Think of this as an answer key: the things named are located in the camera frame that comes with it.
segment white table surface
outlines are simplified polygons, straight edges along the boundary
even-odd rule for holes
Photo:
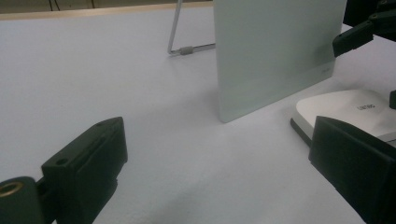
[[[215,41],[211,7],[182,11],[176,48]],[[173,10],[0,21],[0,181],[29,175],[94,123],[123,116],[129,161],[94,223],[363,223],[290,127],[308,96],[396,89],[376,37],[332,78],[223,124],[216,51],[166,54]]]

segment glass panel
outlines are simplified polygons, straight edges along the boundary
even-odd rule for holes
[[[237,119],[332,75],[347,0],[215,0],[219,114]]]

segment white device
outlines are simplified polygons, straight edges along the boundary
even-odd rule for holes
[[[396,139],[396,110],[375,91],[337,91],[299,101],[290,123],[307,144],[317,116],[350,123],[385,142]]]

